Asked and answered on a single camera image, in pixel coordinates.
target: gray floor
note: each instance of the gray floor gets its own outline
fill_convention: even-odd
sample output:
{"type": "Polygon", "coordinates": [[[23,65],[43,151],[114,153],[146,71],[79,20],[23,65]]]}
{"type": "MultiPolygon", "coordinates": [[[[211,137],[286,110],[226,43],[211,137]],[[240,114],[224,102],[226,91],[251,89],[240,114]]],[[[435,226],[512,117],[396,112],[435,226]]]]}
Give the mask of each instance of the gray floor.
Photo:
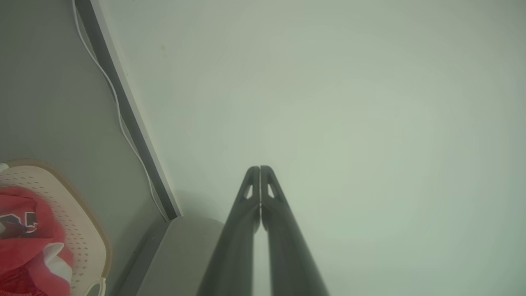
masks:
{"type": "Polygon", "coordinates": [[[77,37],[68,0],[1,1],[0,40],[0,161],[47,161],[76,185],[112,244],[113,295],[161,216],[110,90],[77,37]]]}

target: red cloth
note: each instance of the red cloth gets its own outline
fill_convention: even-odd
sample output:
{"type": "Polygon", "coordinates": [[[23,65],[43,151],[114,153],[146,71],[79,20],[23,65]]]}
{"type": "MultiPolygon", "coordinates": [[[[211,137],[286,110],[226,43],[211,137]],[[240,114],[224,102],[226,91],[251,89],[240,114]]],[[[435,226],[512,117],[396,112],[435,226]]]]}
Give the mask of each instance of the red cloth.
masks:
{"type": "Polygon", "coordinates": [[[65,239],[36,193],[0,188],[0,296],[69,296],[73,254],[65,239]]]}

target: white cable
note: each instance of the white cable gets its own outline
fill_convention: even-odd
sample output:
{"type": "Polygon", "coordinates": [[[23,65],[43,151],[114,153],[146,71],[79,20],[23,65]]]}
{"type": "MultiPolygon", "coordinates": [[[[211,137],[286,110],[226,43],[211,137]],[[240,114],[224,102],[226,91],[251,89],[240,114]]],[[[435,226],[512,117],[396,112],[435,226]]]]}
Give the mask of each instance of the white cable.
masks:
{"type": "Polygon", "coordinates": [[[159,210],[159,213],[161,213],[161,216],[163,216],[163,219],[165,221],[168,221],[168,218],[165,217],[165,215],[163,214],[163,211],[159,207],[159,204],[157,203],[157,200],[155,200],[154,190],[152,188],[150,175],[148,174],[148,171],[146,170],[146,166],[144,166],[144,162],[140,158],[139,153],[137,153],[137,151],[135,150],[135,148],[132,145],[132,142],[128,139],[128,136],[126,136],[126,133],[124,132],[123,122],[122,122],[122,118],[121,118],[121,115],[120,115],[119,100],[117,99],[117,92],[115,91],[115,88],[113,87],[113,83],[109,79],[108,74],[106,74],[106,72],[102,69],[102,67],[98,63],[97,59],[93,56],[92,52],[89,50],[88,46],[86,45],[86,42],[84,41],[84,38],[82,38],[82,34],[80,33],[80,27],[78,25],[77,7],[75,5],[75,0],[72,0],[71,3],[73,4],[73,17],[75,18],[75,27],[77,28],[78,37],[80,37],[80,41],[82,41],[82,44],[84,45],[84,48],[88,52],[89,56],[92,58],[93,62],[95,62],[95,65],[97,65],[99,70],[102,72],[102,74],[104,75],[104,77],[108,81],[109,86],[112,88],[113,97],[115,98],[115,104],[117,105],[117,117],[118,117],[118,120],[119,120],[120,131],[122,132],[124,138],[126,139],[126,142],[128,142],[128,144],[129,144],[131,150],[133,151],[133,153],[135,153],[135,156],[137,157],[137,159],[139,159],[140,164],[143,166],[144,173],[146,174],[146,178],[148,178],[148,186],[150,187],[151,199],[154,200],[154,203],[157,206],[157,209],[159,210]]]}

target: white wall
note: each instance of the white wall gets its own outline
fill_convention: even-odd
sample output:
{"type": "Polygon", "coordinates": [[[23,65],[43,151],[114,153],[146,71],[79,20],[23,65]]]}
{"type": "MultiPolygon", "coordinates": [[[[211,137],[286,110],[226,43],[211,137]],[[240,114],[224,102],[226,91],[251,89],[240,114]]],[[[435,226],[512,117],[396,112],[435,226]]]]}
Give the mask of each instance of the white wall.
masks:
{"type": "Polygon", "coordinates": [[[268,164],[332,295],[526,293],[524,2],[104,5],[186,215],[268,164]]]}

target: perforated basket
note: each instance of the perforated basket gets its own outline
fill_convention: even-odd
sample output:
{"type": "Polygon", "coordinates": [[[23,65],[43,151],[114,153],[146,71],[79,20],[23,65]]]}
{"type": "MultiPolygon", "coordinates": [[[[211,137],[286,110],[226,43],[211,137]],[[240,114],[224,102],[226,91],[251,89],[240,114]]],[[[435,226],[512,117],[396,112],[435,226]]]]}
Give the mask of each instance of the perforated basket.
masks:
{"type": "Polygon", "coordinates": [[[102,229],[80,194],[56,170],[41,161],[0,163],[0,187],[21,186],[40,195],[66,232],[66,246],[74,254],[70,294],[87,295],[100,284],[106,291],[110,247],[102,229]]]}

